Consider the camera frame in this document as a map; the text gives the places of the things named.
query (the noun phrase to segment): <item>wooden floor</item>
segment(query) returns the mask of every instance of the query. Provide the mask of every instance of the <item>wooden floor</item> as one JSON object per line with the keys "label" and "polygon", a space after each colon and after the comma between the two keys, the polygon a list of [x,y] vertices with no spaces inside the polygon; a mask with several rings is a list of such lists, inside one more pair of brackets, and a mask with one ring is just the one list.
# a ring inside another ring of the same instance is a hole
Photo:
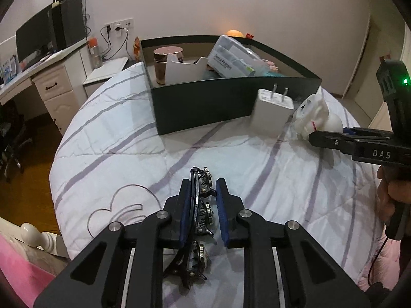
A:
{"label": "wooden floor", "polygon": [[0,179],[0,217],[21,225],[29,222],[41,232],[59,234],[51,200],[49,172],[61,134],[50,116],[29,122],[34,131],[34,144],[27,144],[19,156],[24,167],[21,174],[13,163],[11,183]]}

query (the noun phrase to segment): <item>open cardboard box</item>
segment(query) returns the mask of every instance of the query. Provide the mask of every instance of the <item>open cardboard box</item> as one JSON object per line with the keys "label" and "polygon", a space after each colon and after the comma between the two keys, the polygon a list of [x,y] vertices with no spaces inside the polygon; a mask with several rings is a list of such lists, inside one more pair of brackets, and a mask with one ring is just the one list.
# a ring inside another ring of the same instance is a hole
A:
{"label": "open cardboard box", "polygon": [[184,62],[207,57],[219,36],[177,36],[141,41],[141,60],[151,91],[151,102],[159,135],[219,121],[249,116],[258,89],[277,92],[288,88],[293,100],[316,93],[321,79],[284,54],[249,38],[236,38],[245,47],[276,64],[283,76],[222,78],[205,71],[203,80],[161,85],[156,82],[153,51],[163,46],[180,46]]}

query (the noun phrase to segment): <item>bed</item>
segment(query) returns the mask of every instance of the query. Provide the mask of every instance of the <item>bed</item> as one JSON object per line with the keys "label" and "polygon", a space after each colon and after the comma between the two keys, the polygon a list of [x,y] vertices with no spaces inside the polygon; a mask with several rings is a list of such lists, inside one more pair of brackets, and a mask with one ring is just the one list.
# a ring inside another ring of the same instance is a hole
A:
{"label": "bed", "polygon": [[[327,91],[319,92],[344,126],[358,126]],[[251,132],[249,117],[159,136],[141,63],[122,71],[74,117],[50,172],[70,257],[110,222],[128,225],[160,210],[193,166],[206,166],[214,182],[225,178],[230,193],[266,220],[301,223],[357,281],[382,232],[375,217],[377,167],[310,146],[290,123],[278,139]],[[242,250],[227,252],[217,230],[214,238],[207,282],[180,295],[178,280],[167,278],[165,307],[242,305]]]}

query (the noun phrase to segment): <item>bottle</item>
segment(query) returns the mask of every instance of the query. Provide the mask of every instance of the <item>bottle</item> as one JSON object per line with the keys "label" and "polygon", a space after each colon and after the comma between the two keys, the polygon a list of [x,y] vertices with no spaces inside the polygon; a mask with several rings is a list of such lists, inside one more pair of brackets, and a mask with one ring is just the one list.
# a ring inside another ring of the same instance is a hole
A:
{"label": "bottle", "polygon": [[103,59],[100,55],[100,48],[97,44],[97,38],[90,38],[88,41],[88,47],[90,48],[91,60],[94,68],[99,68],[103,65]]}

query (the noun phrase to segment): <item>rose gold jar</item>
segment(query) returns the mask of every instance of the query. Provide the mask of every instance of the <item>rose gold jar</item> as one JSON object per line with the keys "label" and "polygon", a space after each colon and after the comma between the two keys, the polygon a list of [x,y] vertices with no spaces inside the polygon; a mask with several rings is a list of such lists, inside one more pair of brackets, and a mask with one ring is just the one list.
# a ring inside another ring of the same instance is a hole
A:
{"label": "rose gold jar", "polygon": [[154,50],[154,70],[157,83],[166,84],[167,56],[175,54],[179,62],[183,62],[183,49],[178,46],[164,46]]}

